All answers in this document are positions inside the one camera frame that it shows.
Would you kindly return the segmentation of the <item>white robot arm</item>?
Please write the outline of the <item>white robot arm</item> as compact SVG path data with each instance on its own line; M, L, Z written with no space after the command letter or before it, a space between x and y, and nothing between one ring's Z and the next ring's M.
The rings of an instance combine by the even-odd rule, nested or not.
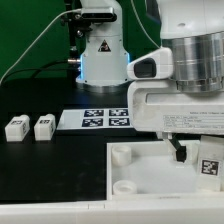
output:
M156 0L161 46L134 61L123 48L114 0L81 0L91 24L77 83L91 90L128 84L130 122L169 139L176 133L224 135L224 0Z

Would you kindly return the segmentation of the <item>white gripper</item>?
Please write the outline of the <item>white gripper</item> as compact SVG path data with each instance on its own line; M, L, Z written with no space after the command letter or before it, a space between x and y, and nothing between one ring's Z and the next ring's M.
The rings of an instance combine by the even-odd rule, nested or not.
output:
M177 162L186 161L187 150L172 133L224 135L224 90L183 93L170 80L134 81L127 101L132 126L165 133Z

